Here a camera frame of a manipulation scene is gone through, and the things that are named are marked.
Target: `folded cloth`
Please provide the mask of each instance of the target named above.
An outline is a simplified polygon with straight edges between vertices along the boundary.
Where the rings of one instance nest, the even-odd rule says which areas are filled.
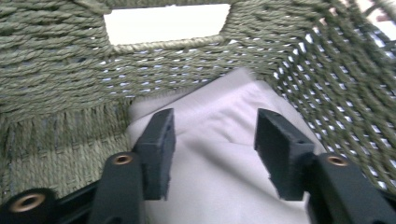
[[[146,202],[149,223],[308,223],[304,202],[284,202],[253,148],[257,109],[282,114],[324,152],[300,114],[244,68],[198,90],[131,106],[134,145],[152,114],[175,109],[177,148],[168,200]]]

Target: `woven basket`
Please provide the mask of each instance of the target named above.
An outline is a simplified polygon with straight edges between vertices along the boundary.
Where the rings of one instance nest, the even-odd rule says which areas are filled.
[[[108,41],[112,8],[220,3],[231,9],[219,35]],[[33,187],[64,196],[95,181],[108,156],[129,148],[135,97],[241,66],[289,100],[326,149],[396,194],[396,45],[366,20],[378,7],[396,21],[384,0],[365,14],[353,0],[2,1],[1,202]]]

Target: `woven texture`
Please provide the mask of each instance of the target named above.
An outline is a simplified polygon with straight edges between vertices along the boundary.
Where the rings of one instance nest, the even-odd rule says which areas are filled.
[[[219,35],[108,41],[103,14],[112,8],[218,3],[232,5]],[[395,21],[388,1],[375,7]],[[135,97],[241,66],[288,99],[329,151],[396,194],[395,42],[354,1],[3,1],[0,49],[0,201],[33,187],[64,196],[91,183],[109,155],[130,147],[126,112]]]

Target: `white cloth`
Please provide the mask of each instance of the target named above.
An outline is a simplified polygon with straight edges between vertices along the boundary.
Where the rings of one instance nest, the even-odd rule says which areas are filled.
[[[278,199],[253,148],[257,109],[276,111],[322,145],[295,109],[247,69],[198,89],[131,106],[134,145],[152,114],[175,109],[177,148],[168,201],[146,202],[150,223],[308,223],[304,202]]]

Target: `woven rope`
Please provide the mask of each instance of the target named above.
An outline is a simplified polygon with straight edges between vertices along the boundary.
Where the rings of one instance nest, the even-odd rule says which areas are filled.
[[[209,3],[232,4],[219,35],[125,46],[108,41],[103,14],[111,8]],[[2,3],[0,201],[34,187],[64,196],[91,183],[106,157],[128,150],[126,111],[135,97],[200,85],[240,66],[295,105],[327,149],[358,162],[378,188],[396,193],[396,62],[385,54],[396,54],[395,42],[367,22],[354,1],[349,4]],[[394,19],[387,2],[376,4]]]

